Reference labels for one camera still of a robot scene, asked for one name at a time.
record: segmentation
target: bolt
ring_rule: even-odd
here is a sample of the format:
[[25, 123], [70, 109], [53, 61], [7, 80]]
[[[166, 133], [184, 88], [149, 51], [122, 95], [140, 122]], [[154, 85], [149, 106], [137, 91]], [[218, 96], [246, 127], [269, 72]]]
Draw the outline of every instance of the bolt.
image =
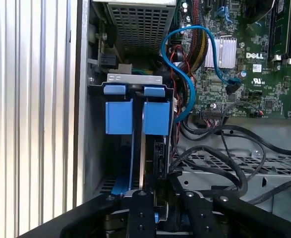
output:
[[186, 195], [187, 195], [188, 197], [193, 197], [193, 196], [194, 196], [194, 193], [192, 193], [192, 192], [187, 192]]
[[111, 196], [111, 195], [109, 195], [109, 196], [106, 198], [107, 201], [112, 201], [112, 200], [114, 200], [114, 199], [115, 199], [115, 197], [113, 197], [113, 196]]
[[144, 196], [144, 195], [146, 195], [146, 192], [144, 192], [144, 191], [140, 191], [138, 194], [139, 194], [140, 196]]
[[229, 199], [227, 197], [225, 197], [225, 196], [221, 196], [220, 200], [222, 200], [223, 202], [228, 202], [229, 201]]

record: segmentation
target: blue latch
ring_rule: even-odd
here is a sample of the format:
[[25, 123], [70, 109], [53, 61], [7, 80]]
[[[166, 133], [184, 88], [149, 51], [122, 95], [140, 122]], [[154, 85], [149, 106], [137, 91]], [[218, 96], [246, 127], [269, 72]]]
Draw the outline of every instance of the blue latch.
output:
[[144, 103], [143, 133], [168, 135], [170, 126], [170, 103]]
[[144, 96], [146, 97], [165, 97], [165, 89], [163, 87], [144, 87]]
[[133, 100], [129, 102], [106, 102], [106, 134], [132, 134], [132, 106]]
[[125, 85], [120, 85], [120, 84], [113, 84], [109, 85], [107, 84], [104, 87], [104, 94], [105, 95], [125, 95]]

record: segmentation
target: black cable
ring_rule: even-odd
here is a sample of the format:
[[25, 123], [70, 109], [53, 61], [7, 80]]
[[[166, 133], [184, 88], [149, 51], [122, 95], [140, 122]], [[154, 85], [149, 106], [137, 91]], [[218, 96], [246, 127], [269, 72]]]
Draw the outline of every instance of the black cable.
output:
[[187, 165], [193, 167], [196, 170], [201, 170], [203, 172], [207, 172], [207, 173], [212, 173], [212, 174], [223, 176], [223, 177], [229, 179], [231, 182], [233, 182], [236, 187], [241, 187], [240, 181], [236, 178], [236, 176], [234, 176], [233, 174], [231, 174], [231, 173], [229, 173], [227, 171], [224, 171], [224, 170], [221, 170], [221, 169], [216, 169], [216, 168], [197, 165], [192, 161], [184, 161], [184, 163], [186, 163]]
[[205, 133], [203, 136], [199, 137], [199, 138], [190, 138], [188, 136], [185, 136], [187, 139], [192, 140], [192, 141], [202, 141], [206, 138], [208, 138], [209, 136], [220, 132], [221, 130], [235, 130], [235, 131], [239, 131], [242, 132], [243, 134], [246, 134], [247, 136], [257, 140], [258, 142], [260, 142], [262, 145], [264, 145], [265, 147], [279, 153], [279, 154], [284, 154], [284, 155], [289, 155], [291, 156], [291, 150], [285, 150], [279, 147], [276, 147], [274, 145], [272, 145], [270, 142], [266, 141], [265, 139], [263, 139], [262, 137], [258, 136], [257, 134], [253, 133], [252, 131], [243, 128], [241, 126], [237, 126], [237, 125], [220, 125], [217, 126], [215, 128], [210, 129], [207, 133]]
[[250, 203], [252, 205], [260, 204], [260, 203], [265, 202], [266, 200], [270, 199], [274, 195], [285, 191], [286, 189], [288, 189], [290, 187], [291, 187], [291, 181], [285, 182], [285, 183], [281, 184], [280, 186], [273, 188], [271, 191], [268, 191], [268, 192], [262, 194], [261, 196], [253, 198], [252, 200], [248, 201], [248, 203]]
[[171, 140], [172, 147], [175, 149], [176, 154], [180, 156], [179, 150], [177, 148], [177, 124], [176, 123], [173, 124], [172, 137], [173, 137], [173, 139]]
[[226, 143], [226, 140], [225, 140], [225, 137], [224, 137], [224, 131], [223, 130], [221, 131], [221, 139], [223, 140], [223, 144], [225, 146], [226, 153], [227, 153], [228, 157], [231, 158], [230, 151], [229, 151], [228, 145]]
[[228, 156], [226, 156], [225, 154], [221, 153], [220, 151], [217, 151], [209, 146], [205, 146], [205, 145], [198, 145], [198, 146], [194, 146], [188, 150], [186, 150], [184, 153], [181, 154], [180, 157], [178, 157], [175, 161], [173, 161], [170, 165], [170, 173], [174, 172], [174, 169], [184, 160], [188, 159], [188, 157], [197, 152], [197, 151], [206, 151], [209, 154], [215, 156], [216, 158], [218, 158], [219, 160], [221, 160], [222, 162], [224, 162], [225, 164], [227, 164], [233, 171], [235, 171], [237, 177], [240, 180], [240, 184], [241, 187], [239, 187], [239, 190], [237, 191], [237, 195], [238, 197], [242, 197], [246, 194], [247, 190], [248, 190], [248, 184], [246, 181], [246, 177], [244, 172], [242, 171], [242, 169], [235, 163], [235, 161], [231, 158], [229, 158]]
[[182, 122], [181, 122], [181, 127], [183, 127], [186, 131], [188, 131], [190, 134], [194, 134], [194, 135], [202, 135], [205, 134], [207, 132], [209, 132], [212, 127], [208, 127], [208, 128], [198, 128], [198, 129], [192, 129], [188, 126], [188, 117], [186, 117]]
[[[222, 138], [223, 140], [225, 139], [224, 136], [228, 136], [228, 137], [239, 137], [239, 138], [243, 138], [243, 139], [246, 139], [246, 140], [251, 140], [253, 141], [254, 143], [256, 143], [258, 146], [260, 146], [261, 150], [262, 150], [262, 160], [261, 162], [259, 163], [259, 165], [256, 167], [256, 169], [247, 177], [247, 181], [250, 181], [250, 179], [252, 179], [257, 173], [259, 173], [259, 171], [262, 169], [265, 161], [266, 161], [266, 151], [265, 151], [265, 148], [264, 146], [257, 140], [253, 139], [252, 137], [249, 137], [249, 136], [244, 136], [244, 135], [233, 135], [233, 134], [224, 134], [223, 131], [222, 131]], [[233, 189], [234, 186], [230, 186], [230, 187], [227, 187], [226, 190], [231, 190]]]

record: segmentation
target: metal grille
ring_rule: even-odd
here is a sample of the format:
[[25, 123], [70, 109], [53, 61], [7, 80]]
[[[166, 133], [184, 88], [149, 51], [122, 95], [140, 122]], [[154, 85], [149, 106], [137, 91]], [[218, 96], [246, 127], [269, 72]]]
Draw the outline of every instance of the metal grille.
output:
[[167, 35], [174, 6], [108, 4], [126, 53], [157, 54]]
[[[100, 194], [109, 194], [112, 192], [114, 186], [116, 183], [116, 177], [106, 177], [100, 184], [99, 188], [97, 189], [97, 192], [95, 193], [95, 196], [98, 196]], [[139, 179], [135, 178], [133, 180], [132, 184], [132, 190], [139, 188]]]
[[[194, 154], [189, 157], [194, 163], [202, 166], [208, 166], [211, 168], [222, 169], [228, 172], [233, 170], [224, 162], [211, 155]], [[235, 162], [242, 168], [246, 174], [252, 173], [261, 162], [262, 158], [255, 158], [249, 156], [235, 156], [232, 155]], [[185, 163], [181, 164], [183, 167], [187, 167], [193, 171], [197, 169], [188, 166]], [[264, 166], [259, 172], [260, 174], [271, 175], [291, 175], [291, 157], [285, 156], [267, 156]]]

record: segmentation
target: dell logo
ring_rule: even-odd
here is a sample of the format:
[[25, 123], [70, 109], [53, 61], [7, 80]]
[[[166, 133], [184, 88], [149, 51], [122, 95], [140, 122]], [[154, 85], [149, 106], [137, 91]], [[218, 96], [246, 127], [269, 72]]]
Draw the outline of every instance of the dell logo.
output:
[[263, 58], [263, 54], [259, 54], [259, 53], [246, 53], [246, 58], [247, 59], [257, 59], [257, 60], [264, 60]]

